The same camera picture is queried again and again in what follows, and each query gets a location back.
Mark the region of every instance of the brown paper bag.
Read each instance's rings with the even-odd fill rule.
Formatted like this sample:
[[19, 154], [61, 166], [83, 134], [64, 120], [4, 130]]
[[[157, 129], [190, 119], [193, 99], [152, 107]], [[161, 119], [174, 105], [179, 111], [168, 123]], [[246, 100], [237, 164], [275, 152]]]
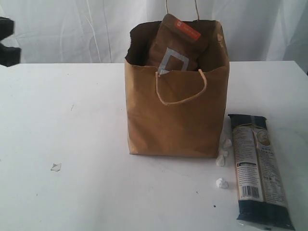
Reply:
[[185, 23], [208, 40], [197, 59], [205, 78], [198, 71], [159, 76], [157, 67], [145, 66], [160, 21], [140, 24], [130, 32], [125, 84], [131, 154], [217, 156], [229, 77], [226, 44], [219, 22]]

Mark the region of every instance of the dark blue package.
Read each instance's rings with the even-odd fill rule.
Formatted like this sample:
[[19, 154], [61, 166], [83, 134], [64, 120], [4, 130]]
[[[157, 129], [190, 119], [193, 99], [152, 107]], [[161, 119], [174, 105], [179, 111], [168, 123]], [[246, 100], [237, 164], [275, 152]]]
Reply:
[[287, 208], [277, 162], [270, 147], [266, 118], [229, 115], [238, 184], [238, 220], [295, 230]]

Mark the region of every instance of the nutrition label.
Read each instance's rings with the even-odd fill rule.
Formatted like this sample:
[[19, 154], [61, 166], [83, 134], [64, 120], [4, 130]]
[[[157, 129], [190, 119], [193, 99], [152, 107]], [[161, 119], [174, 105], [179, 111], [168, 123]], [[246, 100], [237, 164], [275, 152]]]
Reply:
[[263, 202], [257, 153], [251, 127], [235, 128], [233, 142], [239, 199]]
[[286, 206], [267, 131], [239, 126], [233, 130], [233, 139], [239, 199]]

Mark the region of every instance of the white backdrop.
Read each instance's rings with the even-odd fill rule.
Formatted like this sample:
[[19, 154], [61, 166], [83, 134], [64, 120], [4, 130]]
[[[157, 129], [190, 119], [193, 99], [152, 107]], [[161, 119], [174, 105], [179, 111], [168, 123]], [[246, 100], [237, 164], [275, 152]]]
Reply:
[[[195, 20], [193, 0], [168, 0], [169, 12]], [[308, 71], [308, 0], [198, 0], [201, 19], [222, 23], [231, 61], [295, 60]], [[24, 63], [118, 63], [129, 31], [162, 20], [165, 0], [0, 0], [16, 22], [5, 45]]]

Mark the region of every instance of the brown package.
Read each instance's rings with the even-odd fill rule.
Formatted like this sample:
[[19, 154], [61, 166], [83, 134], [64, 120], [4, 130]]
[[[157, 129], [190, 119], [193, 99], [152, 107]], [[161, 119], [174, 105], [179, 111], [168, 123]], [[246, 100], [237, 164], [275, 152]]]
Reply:
[[170, 71], [158, 77], [157, 67], [144, 66], [160, 23], [140, 24], [130, 33], [131, 46], [125, 62], [130, 153], [216, 157], [229, 77], [221, 24], [207, 20], [185, 22], [209, 42], [197, 59], [205, 72], [206, 85], [196, 71]]
[[196, 30], [171, 14], [166, 14], [150, 47], [146, 65], [156, 66], [159, 74], [171, 70], [194, 71], [197, 58], [208, 41]]

